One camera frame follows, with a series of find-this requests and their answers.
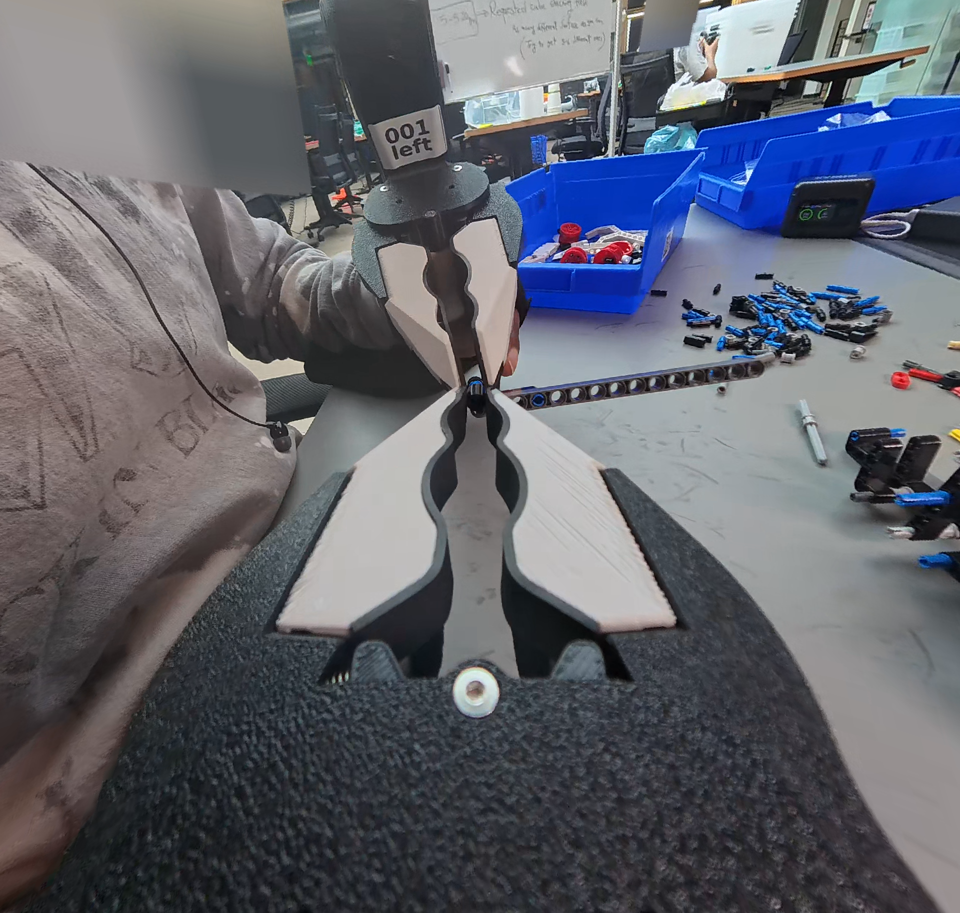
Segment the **black device green display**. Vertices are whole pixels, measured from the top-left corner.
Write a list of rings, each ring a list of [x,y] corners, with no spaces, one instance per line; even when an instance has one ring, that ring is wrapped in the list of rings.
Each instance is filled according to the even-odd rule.
[[[798,181],[784,212],[780,237],[855,238],[875,186],[871,175],[818,176]]]

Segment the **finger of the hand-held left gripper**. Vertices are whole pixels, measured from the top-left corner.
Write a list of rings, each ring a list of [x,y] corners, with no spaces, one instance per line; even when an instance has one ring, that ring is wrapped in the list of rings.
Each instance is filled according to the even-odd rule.
[[[510,349],[518,274],[496,218],[473,221],[456,232],[452,252],[465,269],[466,334],[486,386],[491,387],[498,382]]]
[[[448,389],[464,387],[452,332],[457,310],[437,294],[428,250],[393,242],[375,253],[393,326],[434,379]]]

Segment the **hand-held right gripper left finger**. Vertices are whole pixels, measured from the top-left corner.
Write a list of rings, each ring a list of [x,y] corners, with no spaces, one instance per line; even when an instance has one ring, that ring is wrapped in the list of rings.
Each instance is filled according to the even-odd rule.
[[[381,642],[414,677],[438,676],[453,595],[442,513],[466,419],[466,390],[445,392],[328,478],[330,506],[288,583],[278,634],[337,641],[336,670]]]

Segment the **light grey axle rod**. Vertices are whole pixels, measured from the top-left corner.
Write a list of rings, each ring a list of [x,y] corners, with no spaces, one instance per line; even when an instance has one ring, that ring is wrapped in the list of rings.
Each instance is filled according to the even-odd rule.
[[[808,442],[811,456],[819,467],[826,467],[830,462],[829,456],[819,432],[817,418],[810,409],[810,404],[805,399],[798,401],[798,417],[804,436]]]

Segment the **blue bin with wheel parts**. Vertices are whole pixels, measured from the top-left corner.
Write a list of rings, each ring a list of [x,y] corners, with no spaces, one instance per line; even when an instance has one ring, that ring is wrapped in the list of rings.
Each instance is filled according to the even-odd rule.
[[[522,215],[518,274],[533,307],[631,315],[680,246],[705,150],[561,162],[506,184]],[[529,261],[564,223],[646,234],[636,263]]]

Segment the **person's left forearm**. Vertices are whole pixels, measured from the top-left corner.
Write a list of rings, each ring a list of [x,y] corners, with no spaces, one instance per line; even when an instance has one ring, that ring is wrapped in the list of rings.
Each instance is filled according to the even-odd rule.
[[[291,359],[317,384],[389,400],[445,390],[348,254],[329,257],[278,223],[252,217],[230,191],[177,192],[226,339],[246,358]]]

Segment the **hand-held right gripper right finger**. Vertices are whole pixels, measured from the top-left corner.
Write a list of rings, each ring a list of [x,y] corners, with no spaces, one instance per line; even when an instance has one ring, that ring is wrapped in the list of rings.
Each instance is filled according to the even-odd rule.
[[[495,486],[508,518],[501,603],[523,679],[547,679],[573,643],[630,678],[618,635],[674,630],[676,611],[607,481],[608,470],[501,391],[487,396]]]

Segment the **person's grey printed sweatshirt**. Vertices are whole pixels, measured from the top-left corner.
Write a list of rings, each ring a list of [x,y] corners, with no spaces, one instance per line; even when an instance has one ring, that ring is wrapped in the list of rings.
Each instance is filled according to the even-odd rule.
[[[298,352],[304,247],[228,191],[2,162],[2,910],[58,866],[280,506],[296,453],[230,345]]]

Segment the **grey desk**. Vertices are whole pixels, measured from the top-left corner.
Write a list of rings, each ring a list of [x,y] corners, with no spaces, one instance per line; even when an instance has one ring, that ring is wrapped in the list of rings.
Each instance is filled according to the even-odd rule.
[[[881,295],[893,319],[860,360],[815,341],[794,365],[726,393],[683,390],[563,407],[545,422],[621,470],[723,564],[786,642],[834,731],[864,799],[943,911],[958,911],[958,583],[917,557],[956,542],[886,534],[899,518],[849,499],[845,454],[860,427],[947,437],[958,397],[890,375],[906,359],[958,370],[958,277],[851,241],[785,240],[690,209],[681,243],[631,317],[532,310],[508,385],[606,378],[706,363],[683,346],[683,298],[709,306],[716,283],[745,294],[755,275],[820,290]],[[806,400],[828,457],[800,423]]]

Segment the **long blue plastic bin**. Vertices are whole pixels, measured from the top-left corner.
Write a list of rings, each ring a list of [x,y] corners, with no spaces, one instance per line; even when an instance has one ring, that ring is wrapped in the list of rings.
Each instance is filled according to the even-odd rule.
[[[818,131],[830,109],[712,127],[695,200],[744,230],[779,229],[793,187],[818,177],[870,175],[868,213],[911,210],[959,193],[959,108]]]
[[[872,102],[847,103],[838,106],[833,115],[826,117],[818,127],[818,132],[833,132],[911,116],[957,112],[958,109],[959,94],[901,96],[882,105]]]

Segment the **long grey holed beam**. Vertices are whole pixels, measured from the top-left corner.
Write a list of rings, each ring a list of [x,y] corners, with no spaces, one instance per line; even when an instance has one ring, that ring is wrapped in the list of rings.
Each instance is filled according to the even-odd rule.
[[[541,411],[700,387],[716,387],[726,392],[734,382],[763,376],[766,368],[774,362],[773,352],[756,356],[736,355],[705,365],[650,370],[546,387],[522,387],[503,391],[503,394],[524,410]]]

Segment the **partly built brick truck chassis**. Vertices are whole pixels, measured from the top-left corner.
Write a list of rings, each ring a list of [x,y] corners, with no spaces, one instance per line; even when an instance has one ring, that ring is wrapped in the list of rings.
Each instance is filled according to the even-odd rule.
[[[850,500],[908,513],[906,523],[887,529],[893,538],[911,543],[958,540],[959,471],[941,486],[930,485],[927,477],[942,440],[935,435],[908,439],[905,435],[905,429],[888,427],[848,434],[846,455],[858,466]]]

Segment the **pile of black blue pins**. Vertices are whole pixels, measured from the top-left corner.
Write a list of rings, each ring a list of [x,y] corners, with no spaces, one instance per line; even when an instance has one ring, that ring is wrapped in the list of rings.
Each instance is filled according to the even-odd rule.
[[[758,273],[754,285],[755,292],[728,296],[726,312],[719,308],[725,298],[719,283],[711,291],[712,305],[684,297],[684,345],[733,358],[773,355],[787,363],[809,356],[816,338],[865,347],[893,319],[881,295],[854,286],[830,283],[809,290],[775,279],[771,272]]]

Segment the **wooden top standing desk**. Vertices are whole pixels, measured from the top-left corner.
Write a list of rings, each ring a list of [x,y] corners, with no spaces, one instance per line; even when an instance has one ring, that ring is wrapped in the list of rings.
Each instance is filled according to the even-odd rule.
[[[815,82],[821,86],[826,84],[828,91],[823,104],[832,107],[840,104],[851,80],[865,78],[894,64],[898,64],[899,68],[910,67],[918,57],[929,52],[930,46],[923,45],[887,52],[812,59],[760,72],[726,76],[721,81],[732,87],[766,86],[797,80]]]

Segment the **whiteboard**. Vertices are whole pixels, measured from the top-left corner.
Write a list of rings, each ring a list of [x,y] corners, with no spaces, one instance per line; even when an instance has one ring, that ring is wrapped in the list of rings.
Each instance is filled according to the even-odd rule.
[[[610,62],[615,0],[428,0],[443,101],[591,77]]]

